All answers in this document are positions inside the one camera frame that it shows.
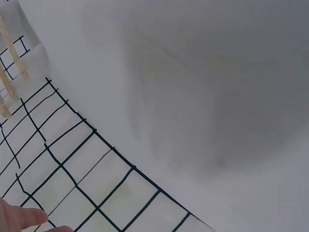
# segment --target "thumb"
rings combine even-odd
[[[73,232],[73,230],[68,226],[61,226],[61,227],[53,228],[46,232]]]
[[[34,208],[27,209],[19,206],[10,207],[22,230],[31,226],[41,225],[48,221],[48,216],[43,210]]]

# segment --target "wooden stick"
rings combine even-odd
[[[6,91],[8,91],[10,98],[12,98],[14,101],[18,101],[19,97],[15,89],[12,87],[9,78],[1,65],[0,65],[0,79],[3,82],[3,85],[6,88]]]
[[[1,94],[0,94],[0,114],[2,114],[2,116],[7,119],[10,119],[12,117],[10,110],[4,104],[4,100]]]
[[[16,65],[19,73],[23,76],[23,78],[25,80],[28,80],[29,75],[27,73],[26,66],[23,63],[23,61],[20,59],[18,53],[16,52],[16,49],[13,45],[13,42],[10,38],[9,32],[8,32],[6,26],[5,26],[5,23],[4,23],[1,15],[0,15],[0,33],[3,37],[5,45],[7,46],[8,50],[9,50],[9,52],[10,52],[12,58],[13,58],[13,61]]]

